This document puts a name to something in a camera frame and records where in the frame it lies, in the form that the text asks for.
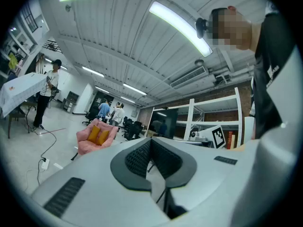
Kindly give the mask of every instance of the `black shirt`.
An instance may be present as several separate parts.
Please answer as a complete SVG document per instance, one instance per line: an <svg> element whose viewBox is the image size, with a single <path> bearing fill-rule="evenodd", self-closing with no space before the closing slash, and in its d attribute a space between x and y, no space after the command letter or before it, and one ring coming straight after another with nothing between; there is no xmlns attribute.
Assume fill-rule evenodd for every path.
<svg viewBox="0 0 303 227"><path fill-rule="evenodd" d="M294 45L293 36L282 15L267 15L261 25L255 54L253 100L256 110L256 139L282 122L267 88L284 67Z"/></svg>

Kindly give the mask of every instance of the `shelving unit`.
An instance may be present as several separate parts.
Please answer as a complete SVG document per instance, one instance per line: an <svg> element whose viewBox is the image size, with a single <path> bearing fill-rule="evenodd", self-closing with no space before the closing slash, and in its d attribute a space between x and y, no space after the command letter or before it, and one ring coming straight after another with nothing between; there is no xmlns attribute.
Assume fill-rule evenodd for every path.
<svg viewBox="0 0 303 227"><path fill-rule="evenodd" d="M202 129L211 128L220 125L223 130L238 130L237 147L241 145L242 138L242 108L238 88L235 87L235 94L203 102L195 103L194 99L189 100L189 104L169 107L169 109L178 108L179 114L188 114L187 121L177 121L177 125L186 127L184 140L189 139L190 131L193 127L199 126ZM238 111L237 121L193 121L194 114L207 114L216 112Z"/></svg>

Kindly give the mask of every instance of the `ceiling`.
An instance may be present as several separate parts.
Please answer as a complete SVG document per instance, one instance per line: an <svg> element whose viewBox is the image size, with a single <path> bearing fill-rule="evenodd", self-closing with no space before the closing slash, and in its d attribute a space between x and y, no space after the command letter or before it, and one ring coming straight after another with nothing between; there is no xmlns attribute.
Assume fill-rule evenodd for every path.
<svg viewBox="0 0 303 227"><path fill-rule="evenodd" d="M196 16L208 18L212 9L229 5L252 22L262 22L266 4L266 0L40 0L40 5L70 66L80 75L90 76L94 84L115 96L129 98L138 106L214 87L213 77L199 78L177 89L170 86L195 68L197 59L203 59L204 67L210 71L227 66L238 71L248 62L254 63L250 51L227 51L223 55L212 48L213 53L203 57L178 30L149 12L154 1L176 12L192 27ZM66 5L71 6L70 12L65 10ZM91 74L82 66L105 77ZM123 83L147 95L142 96Z"/></svg>

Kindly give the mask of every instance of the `power cable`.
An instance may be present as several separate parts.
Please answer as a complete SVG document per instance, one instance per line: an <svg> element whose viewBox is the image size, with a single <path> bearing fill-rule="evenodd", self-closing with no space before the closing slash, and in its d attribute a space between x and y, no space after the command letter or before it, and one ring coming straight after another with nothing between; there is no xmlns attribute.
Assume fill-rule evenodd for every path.
<svg viewBox="0 0 303 227"><path fill-rule="evenodd" d="M45 152L43 152L42 154L41 154L41 159L39 160L39 162L38 162L38 174L37 174L37 181L38 181L38 183L39 183L39 185L40 185L40 182L39 182L39 172L40 172L40 170L39 170L39 164L40 164L40 161L46 161L46 158L45 157L42 157L56 142L57 142L57 138L56 138L56 136L53 134L53 133L51 133L50 131L48 131L48 130L46 130L41 124L40 124L40 127L43 129L43 130L45 130L45 131L47 131L47 132L49 132L50 134L52 134L54 137L55 137L55 141L54 141L54 143L45 151Z"/></svg>
<svg viewBox="0 0 303 227"><path fill-rule="evenodd" d="M27 173L28 173L29 171L37 171L37 169L28 169L28 170L25 172L25 180L26 180L26 183L27 183L27 187L23 190L24 192L28 189Z"/></svg>

